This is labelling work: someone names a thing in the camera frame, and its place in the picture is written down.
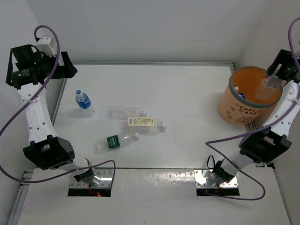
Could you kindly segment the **square clear bottle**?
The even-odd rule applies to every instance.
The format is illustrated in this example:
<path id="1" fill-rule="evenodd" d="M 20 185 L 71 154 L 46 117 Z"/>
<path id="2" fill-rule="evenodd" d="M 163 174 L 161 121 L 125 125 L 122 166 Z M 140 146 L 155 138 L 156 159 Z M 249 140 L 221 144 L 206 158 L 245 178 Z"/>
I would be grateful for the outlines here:
<path id="1" fill-rule="evenodd" d="M 270 100 L 282 81 L 275 74 L 267 75 L 256 89 L 255 96 L 262 101 Z"/>

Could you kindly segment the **blue label bottle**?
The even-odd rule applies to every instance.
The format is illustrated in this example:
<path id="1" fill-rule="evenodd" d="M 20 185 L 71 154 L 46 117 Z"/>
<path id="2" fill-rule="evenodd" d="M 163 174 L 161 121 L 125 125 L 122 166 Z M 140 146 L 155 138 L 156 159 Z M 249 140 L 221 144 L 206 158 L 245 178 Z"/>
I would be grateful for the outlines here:
<path id="1" fill-rule="evenodd" d="M 93 105 L 88 95 L 82 92 L 81 90 L 77 90 L 75 94 L 76 103 L 80 107 L 80 115 L 82 117 L 87 118 L 93 117 L 95 115 L 95 109 L 93 108 Z"/>
<path id="2" fill-rule="evenodd" d="M 244 93 L 240 92 L 240 89 L 238 86 L 234 86 L 234 90 L 236 91 L 236 93 L 242 98 L 242 99 L 246 99 Z"/>

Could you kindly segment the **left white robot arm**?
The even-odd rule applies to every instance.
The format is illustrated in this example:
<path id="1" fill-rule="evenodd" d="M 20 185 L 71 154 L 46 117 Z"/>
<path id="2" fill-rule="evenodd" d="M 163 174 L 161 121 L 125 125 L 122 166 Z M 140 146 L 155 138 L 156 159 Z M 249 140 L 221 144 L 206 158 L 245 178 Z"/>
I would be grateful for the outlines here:
<path id="1" fill-rule="evenodd" d="M 73 171 L 76 181 L 93 186 L 96 174 L 90 161 L 76 161 L 72 144 L 55 132 L 46 104 L 43 84 L 48 75 L 62 79 L 72 78 L 77 73 L 68 53 L 62 52 L 61 56 L 62 66 L 57 56 L 47 55 L 33 45 L 12 48 L 6 83 L 16 88 L 25 107 L 29 127 L 29 145 L 23 148 L 25 157 L 42 170 Z"/>

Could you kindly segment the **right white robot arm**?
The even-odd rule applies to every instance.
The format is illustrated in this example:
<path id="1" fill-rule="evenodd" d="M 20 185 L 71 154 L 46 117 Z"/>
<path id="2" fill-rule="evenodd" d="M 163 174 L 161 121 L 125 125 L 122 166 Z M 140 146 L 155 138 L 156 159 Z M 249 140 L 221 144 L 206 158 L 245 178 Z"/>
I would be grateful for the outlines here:
<path id="1" fill-rule="evenodd" d="M 294 51 L 282 49 L 267 69 L 267 75 L 286 81 L 280 100 L 262 126 L 239 136 L 242 140 L 238 152 L 216 163 L 207 178 L 211 183 L 228 183 L 244 167 L 267 164 L 290 148 L 289 129 L 300 110 L 300 60 Z"/>

